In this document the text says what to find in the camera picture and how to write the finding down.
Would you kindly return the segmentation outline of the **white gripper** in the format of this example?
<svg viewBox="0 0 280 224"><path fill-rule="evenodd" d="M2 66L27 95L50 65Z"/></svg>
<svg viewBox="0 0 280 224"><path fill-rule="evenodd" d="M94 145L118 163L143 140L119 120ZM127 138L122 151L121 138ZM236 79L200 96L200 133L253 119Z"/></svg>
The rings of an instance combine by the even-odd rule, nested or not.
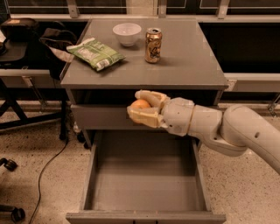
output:
<svg viewBox="0 0 280 224"><path fill-rule="evenodd" d="M127 107L129 118L134 123L140 123L151 128L160 126L170 134L185 136L188 132L193 114L193 101L183 98L173 98L163 93L139 90L135 92L139 100L146 100L153 108Z"/></svg>

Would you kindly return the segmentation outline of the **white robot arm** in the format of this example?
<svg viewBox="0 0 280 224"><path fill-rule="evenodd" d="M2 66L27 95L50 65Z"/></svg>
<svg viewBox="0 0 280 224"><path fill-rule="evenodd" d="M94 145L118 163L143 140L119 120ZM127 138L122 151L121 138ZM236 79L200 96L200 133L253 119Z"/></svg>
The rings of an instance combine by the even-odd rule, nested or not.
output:
<svg viewBox="0 0 280 224"><path fill-rule="evenodd" d="M148 90L137 91L135 97L143 105L127 107L133 122L181 137L196 137L208 148L230 157L251 149L280 173L280 130L251 108L235 104L220 111Z"/></svg>

